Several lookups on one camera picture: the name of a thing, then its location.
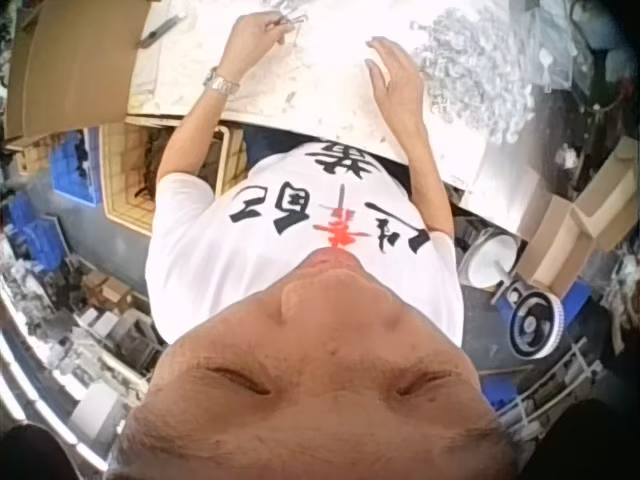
red chinese character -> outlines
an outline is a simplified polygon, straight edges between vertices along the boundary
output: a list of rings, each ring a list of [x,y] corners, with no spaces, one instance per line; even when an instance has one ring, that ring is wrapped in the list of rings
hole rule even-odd
[[[331,216],[336,220],[329,221],[329,225],[314,225],[313,228],[323,232],[329,232],[329,243],[332,247],[346,247],[356,241],[356,237],[369,237],[368,233],[350,232],[349,222],[353,220],[355,212],[353,210],[343,208],[344,204],[344,185],[340,186],[340,199],[338,208],[331,211]]]

man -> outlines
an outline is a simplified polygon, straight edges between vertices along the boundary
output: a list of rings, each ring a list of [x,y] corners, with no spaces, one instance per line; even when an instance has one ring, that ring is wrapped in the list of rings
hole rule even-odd
[[[412,196],[335,143],[266,158],[221,198],[196,177],[230,84],[291,25],[242,17],[167,146],[147,264],[173,345],[111,478],[512,478],[513,454],[459,349],[453,221],[422,121],[423,80],[374,38],[375,100]]]

workbench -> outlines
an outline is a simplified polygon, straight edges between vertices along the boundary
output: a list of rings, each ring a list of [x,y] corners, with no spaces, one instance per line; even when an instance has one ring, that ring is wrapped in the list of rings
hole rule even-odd
[[[473,15],[487,4],[508,15],[506,0],[307,1],[295,15],[307,14],[308,20],[244,79],[222,118],[329,139],[406,164],[373,100],[364,59],[375,58],[375,53],[365,41],[384,35],[411,52],[424,42],[420,32],[410,29],[412,21],[429,24],[448,7]],[[219,62],[238,16],[269,5],[269,0],[154,3],[143,36],[176,13],[187,18],[139,51],[128,113],[186,115],[209,69]],[[428,98],[424,111],[442,179],[465,192],[460,206],[530,239],[550,201],[541,168],[549,159],[535,151],[541,143],[532,136],[535,120],[517,144],[503,147],[488,145],[486,135],[461,122],[445,123],[431,113]]]

closed eye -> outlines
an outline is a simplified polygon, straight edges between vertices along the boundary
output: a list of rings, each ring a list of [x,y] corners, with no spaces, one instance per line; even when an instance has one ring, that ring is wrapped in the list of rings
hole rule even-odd
[[[440,372],[424,372],[414,377],[410,382],[401,386],[396,390],[396,394],[400,397],[408,397],[415,395],[427,387],[428,385],[449,378],[453,375],[453,372],[440,371]]]
[[[231,383],[234,383],[239,387],[249,390],[250,392],[253,392],[257,395],[271,394],[271,390],[269,390],[267,387],[236,370],[231,370],[228,368],[212,368],[209,370],[216,375],[219,375],[220,377],[223,377],[224,379],[230,381]]]

white t-shirt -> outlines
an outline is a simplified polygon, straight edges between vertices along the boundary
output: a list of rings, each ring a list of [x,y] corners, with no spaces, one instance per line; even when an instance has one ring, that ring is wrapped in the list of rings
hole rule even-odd
[[[368,154],[309,143],[261,161],[219,199],[171,174],[156,192],[146,279],[163,338],[179,337],[335,246],[462,343],[455,250],[428,233],[406,192]]]

